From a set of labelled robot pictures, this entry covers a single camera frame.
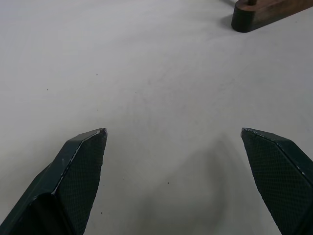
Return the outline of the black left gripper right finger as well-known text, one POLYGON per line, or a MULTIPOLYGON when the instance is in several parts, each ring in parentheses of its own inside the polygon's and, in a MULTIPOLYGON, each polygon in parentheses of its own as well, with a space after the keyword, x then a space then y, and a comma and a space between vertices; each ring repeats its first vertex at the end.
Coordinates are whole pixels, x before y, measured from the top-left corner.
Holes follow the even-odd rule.
POLYGON ((313 161, 291 140, 243 128, 256 187, 282 235, 313 235, 313 161))

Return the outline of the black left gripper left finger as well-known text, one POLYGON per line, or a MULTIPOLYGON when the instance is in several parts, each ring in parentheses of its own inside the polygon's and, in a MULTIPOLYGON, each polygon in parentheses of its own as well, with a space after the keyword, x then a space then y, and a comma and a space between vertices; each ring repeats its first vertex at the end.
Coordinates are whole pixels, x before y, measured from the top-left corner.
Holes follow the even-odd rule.
POLYGON ((0 235, 84 235, 106 141, 106 128, 69 139, 4 219, 0 235))

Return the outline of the dark wooden stand base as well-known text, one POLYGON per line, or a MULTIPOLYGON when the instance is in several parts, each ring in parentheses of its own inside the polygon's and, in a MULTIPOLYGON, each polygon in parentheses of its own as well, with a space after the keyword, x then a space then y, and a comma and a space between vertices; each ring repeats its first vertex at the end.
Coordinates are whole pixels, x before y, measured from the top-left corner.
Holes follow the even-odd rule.
POLYGON ((247 33, 311 7, 313 0, 238 0, 231 26, 247 33))

